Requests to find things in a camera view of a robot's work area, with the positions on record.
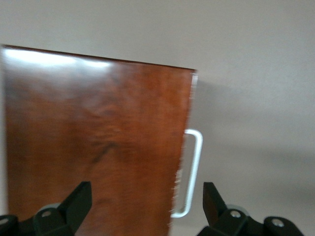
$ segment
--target metal handle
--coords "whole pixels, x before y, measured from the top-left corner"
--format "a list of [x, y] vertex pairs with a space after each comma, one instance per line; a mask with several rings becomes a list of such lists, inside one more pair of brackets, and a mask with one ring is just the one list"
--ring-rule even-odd
[[195, 148], [193, 152], [193, 159], [190, 169], [190, 177], [188, 181], [188, 187], [187, 187], [187, 193], [185, 197], [185, 203], [184, 206], [180, 211], [174, 212], [171, 217], [172, 218], [181, 218], [189, 212], [191, 208], [191, 202], [192, 202], [192, 196], [193, 196], [193, 190], [195, 188], [196, 178], [197, 178], [197, 172], [198, 172], [198, 166], [199, 166], [199, 160], [200, 160], [200, 154], [201, 154], [201, 148], [202, 148], [202, 134], [195, 129], [186, 129], [185, 134], [190, 134], [195, 137]]

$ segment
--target wood grain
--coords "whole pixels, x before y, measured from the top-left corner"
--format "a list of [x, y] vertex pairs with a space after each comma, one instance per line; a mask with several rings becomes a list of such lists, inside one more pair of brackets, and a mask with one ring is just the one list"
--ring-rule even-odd
[[165, 236], [194, 70], [2, 47], [9, 211], [26, 219], [83, 180], [78, 236]]

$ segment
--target wooden cabinet door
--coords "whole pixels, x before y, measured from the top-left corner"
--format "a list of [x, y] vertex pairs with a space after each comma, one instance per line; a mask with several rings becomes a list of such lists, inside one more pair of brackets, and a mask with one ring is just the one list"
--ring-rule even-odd
[[78, 236], [168, 234], [191, 69], [3, 46], [9, 212], [91, 181]]

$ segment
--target white wall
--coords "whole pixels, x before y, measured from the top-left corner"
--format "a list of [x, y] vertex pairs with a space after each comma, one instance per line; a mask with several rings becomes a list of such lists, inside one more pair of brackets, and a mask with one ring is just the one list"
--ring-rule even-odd
[[[311, 236], [314, 15], [312, 0], [1, 0], [0, 43], [198, 69], [190, 127], [204, 148], [172, 235], [206, 225], [202, 183], [213, 181], [254, 219], [280, 215]], [[2, 170], [0, 197], [3, 186]]]

